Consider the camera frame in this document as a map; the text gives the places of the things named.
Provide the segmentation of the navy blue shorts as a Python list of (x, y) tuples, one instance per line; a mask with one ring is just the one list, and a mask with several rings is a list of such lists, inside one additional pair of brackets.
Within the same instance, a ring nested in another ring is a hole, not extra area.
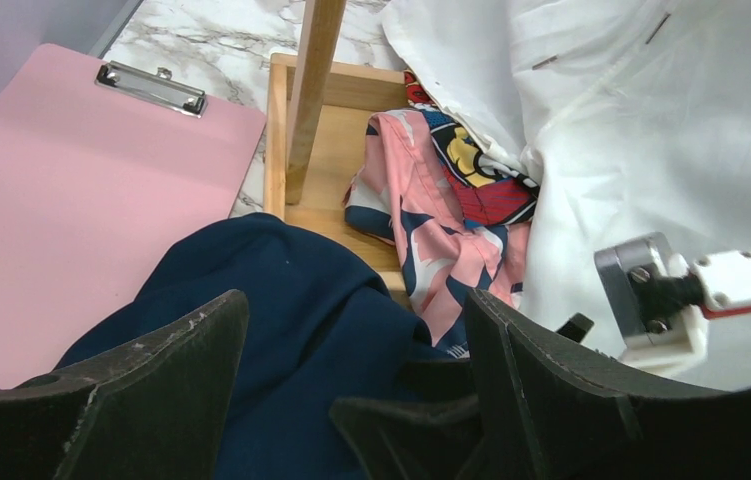
[(329, 417), (342, 397), (409, 401), (410, 360), (441, 360), (426, 324), (359, 257), (268, 214), (208, 225), (165, 253), (135, 299), (80, 337), (61, 366), (94, 357), (238, 290), (249, 304), (218, 479), (361, 479)]

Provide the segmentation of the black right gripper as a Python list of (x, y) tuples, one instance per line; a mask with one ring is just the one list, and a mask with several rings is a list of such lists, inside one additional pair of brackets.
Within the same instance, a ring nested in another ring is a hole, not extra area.
[[(556, 333), (581, 344), (595, 322), (576, 313)], [(329, 416), (368, 479), (482, 479), (485, 435), (471, 362), (407, 362), (397, 381), (421, 399), (340, 398)]]

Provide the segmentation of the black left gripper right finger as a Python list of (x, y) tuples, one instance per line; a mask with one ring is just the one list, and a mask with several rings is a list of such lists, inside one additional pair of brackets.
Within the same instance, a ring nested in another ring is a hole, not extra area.
[(493, 468), (504, 479), (751, 479), (751, 389), (665, 379), (527, 319), (464, 306)]

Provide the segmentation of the wooden clothes rack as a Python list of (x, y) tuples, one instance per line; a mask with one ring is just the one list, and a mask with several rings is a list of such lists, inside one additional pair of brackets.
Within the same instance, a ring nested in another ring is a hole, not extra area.
[(343, 1), (306, 2), (297, 54), (271, 56), (263, 210), (351, 250), (409, 307), (395, 248), (344, 220), (369, 117), (406, 103), (401, 71), (335, 61), (345, 8)]

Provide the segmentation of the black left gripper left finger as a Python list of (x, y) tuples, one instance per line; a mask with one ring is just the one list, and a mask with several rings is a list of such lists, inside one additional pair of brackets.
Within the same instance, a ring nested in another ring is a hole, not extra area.
[(249, 320), (228, 291), (87, 360), (0, 389), (0, 479), (209, 479)]

